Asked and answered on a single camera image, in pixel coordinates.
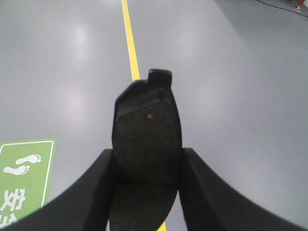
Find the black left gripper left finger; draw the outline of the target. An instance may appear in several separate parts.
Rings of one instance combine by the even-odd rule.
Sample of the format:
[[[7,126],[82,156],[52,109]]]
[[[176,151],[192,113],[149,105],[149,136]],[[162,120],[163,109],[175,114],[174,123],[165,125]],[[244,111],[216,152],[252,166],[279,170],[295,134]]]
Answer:
[[[6,231],[104,231],[114,193],[113,151],[105,149],[66,191]]]

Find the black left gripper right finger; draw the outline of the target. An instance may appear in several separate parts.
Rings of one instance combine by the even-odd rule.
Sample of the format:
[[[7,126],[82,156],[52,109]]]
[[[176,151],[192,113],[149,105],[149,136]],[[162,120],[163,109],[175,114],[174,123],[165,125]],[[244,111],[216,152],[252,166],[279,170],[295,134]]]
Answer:
[[[189,231],[302,231],[227,184],[192,149],[182,150],[180,202]]]

